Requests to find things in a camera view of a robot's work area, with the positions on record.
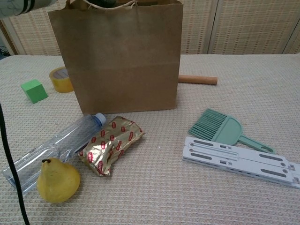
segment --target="bottle cap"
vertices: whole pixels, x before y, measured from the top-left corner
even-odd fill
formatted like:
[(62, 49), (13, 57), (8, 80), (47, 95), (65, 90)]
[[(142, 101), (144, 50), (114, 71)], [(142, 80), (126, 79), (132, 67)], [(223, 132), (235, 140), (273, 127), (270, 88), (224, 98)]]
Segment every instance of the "bottle cap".
[(106, 123), (106, 118), (102, 113), (97, 113), (95, 116), (100, 121), (102, 126)]

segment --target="brown paper bag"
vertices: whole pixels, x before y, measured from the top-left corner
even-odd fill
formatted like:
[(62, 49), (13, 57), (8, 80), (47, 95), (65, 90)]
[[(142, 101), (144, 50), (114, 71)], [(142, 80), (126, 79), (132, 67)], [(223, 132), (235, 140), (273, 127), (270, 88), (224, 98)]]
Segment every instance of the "brown paper bag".
[(76, 0), (49, 12), (82, 112), (175, 108), (183, 5), (142, 0), (112, 10), (87, 8)]

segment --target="beige tablecloth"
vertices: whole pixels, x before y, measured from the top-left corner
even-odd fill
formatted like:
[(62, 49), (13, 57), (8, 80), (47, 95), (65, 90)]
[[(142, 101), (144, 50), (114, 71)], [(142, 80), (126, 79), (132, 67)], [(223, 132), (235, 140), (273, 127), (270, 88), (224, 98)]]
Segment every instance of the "beige tablecloth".
[[(0, 102), (14, 160), (81, 117), (75, 94), (57, 93), (49, 72), (59, 56), (0, 61)], [(185, 75), (217, 76), (218, 85), (179, 84), (175, 110), (124, 113), (146, 132), (112, 168), (95, 176), (79, 159), (79, 191), (61, 204), (34, 190), (24, 197), (31, 224), (297, 225), (300, 190), (183, 162), (188, 129), (208, 107), (232, 115), (244, 133), (300, 163), (300, 54), (182, 55)], [(38, 79), (49, 97), (32, 104), (20, 85)], [(115, 115), (107, 115), (108, 120)], [(0, 168), (7, 165), (2, 144)], [(0, 224), (22, 224), (18, 198), (0, 176)]]

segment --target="roll of packing tape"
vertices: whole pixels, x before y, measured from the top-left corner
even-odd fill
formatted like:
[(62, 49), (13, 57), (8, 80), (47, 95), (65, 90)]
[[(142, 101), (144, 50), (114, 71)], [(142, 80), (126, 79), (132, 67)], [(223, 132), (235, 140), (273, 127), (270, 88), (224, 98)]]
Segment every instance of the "roll of packing tape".
[(60, 67), (53, 70), (49, 74), (49, 77), (56, 91), (60, 93), (74, 91), (67, 69), (65, 67)]

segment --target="snack wrapper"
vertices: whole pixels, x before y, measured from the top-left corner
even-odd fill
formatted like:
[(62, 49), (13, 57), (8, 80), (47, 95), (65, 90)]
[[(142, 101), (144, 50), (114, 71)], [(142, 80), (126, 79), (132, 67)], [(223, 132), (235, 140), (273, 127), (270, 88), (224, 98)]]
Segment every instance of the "snack wrapper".
[(109, 176), (111, 165), (145, 133), (133, 121), (117, 116), (78, 155), (99, 176)]

